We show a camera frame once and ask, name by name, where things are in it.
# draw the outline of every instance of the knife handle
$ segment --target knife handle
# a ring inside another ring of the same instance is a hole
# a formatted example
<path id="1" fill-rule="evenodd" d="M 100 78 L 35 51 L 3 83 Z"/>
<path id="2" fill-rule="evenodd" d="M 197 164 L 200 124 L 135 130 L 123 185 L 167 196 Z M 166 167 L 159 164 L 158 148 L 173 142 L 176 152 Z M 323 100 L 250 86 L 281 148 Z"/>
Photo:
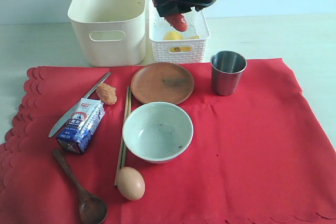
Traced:
<path id="1" fill-rule="evenodd" d="M 83 96 L 83 98 L 88 98 L 97 88 L 97 86 L 101 83 L 103 83 L 108 76 L 111 75 L 111 72 L 107 72 L 106 74 L 104 74 L 104 76 L 97 82 L 96 85 L 94 85 L 90 90 L 89 92 L 86 93 L 86 95 Z"/>

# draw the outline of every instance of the stainless steel cup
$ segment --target stainless steel cup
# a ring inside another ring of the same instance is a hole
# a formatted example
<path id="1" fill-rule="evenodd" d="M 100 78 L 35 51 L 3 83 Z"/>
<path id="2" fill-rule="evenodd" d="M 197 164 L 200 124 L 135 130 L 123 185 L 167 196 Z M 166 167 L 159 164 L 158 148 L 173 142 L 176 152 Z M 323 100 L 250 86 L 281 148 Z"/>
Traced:
<path id="1" fill-rule="evenodd" d="M 237 52 L 220 51 L 211 56 L 210 62 L 212 90 L 219 95 L 233 94 L 247 67 L 247 60 Z"/>

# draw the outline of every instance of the brown wooden plate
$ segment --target brown wooden plate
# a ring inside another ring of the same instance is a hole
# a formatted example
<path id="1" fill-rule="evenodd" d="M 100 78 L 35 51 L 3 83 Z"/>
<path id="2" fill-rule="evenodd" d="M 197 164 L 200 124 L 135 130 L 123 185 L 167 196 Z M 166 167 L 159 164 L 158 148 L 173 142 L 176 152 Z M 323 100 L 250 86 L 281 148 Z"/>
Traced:
<path id="1" fill-rule="evenodd" d="M 170 102 L 179 104 L 193 92 L 194 78 L 184 67 L 156 62 L 139 69 L 131 81 L 134 97 L 142 102 Z"/>

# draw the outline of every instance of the white table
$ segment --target white table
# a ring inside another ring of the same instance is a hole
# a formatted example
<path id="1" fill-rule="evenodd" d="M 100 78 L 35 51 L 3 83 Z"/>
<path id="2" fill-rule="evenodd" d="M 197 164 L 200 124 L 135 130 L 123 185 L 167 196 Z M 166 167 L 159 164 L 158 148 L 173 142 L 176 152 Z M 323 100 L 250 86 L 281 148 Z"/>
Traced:
<path id="1" fill-rule="evenodd" d="M 205 62 L 220 50 L 247 59 L 283 58 L 336 149 L 336 14 L 208 19 Z M 0 26 L 0 143 L 12 127 L 26 71 L 36 66 L 89 66 L 70 23 Z M 147 42 L 145 65 L 153 61 Z"/>

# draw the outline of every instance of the white plastic basket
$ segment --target white plastic basket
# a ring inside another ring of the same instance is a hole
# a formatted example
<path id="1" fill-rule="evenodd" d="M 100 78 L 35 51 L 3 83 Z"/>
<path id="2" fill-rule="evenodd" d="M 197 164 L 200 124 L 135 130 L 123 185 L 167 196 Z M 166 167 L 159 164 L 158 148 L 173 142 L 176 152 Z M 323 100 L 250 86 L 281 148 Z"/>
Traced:
<path id="1" fill-rule="evenodd" d="M 171 63 L 197 63 L 202 62 L 207 40 L 210 37 L 209 28 L 203 11 L 185 13 L 184 17 L 188 23 L 188 29 L 182 32 L 183 38 L 190 38 L 195 35 L 199 39 L 185 40 L 163 40 L 168 31 L 175 30 L 156 11 L 153 3 L 149 2 L 149 39 L 152 43 L 155 62 Z M 171 52 L 171 48 L 189 47 L 190 51 Z"/>
<path id="2" fill-rule="evenodd" d="M 146 0 L 72 0 L 68 17 L 95 67 L 139 64 L 145 56 Z"/>

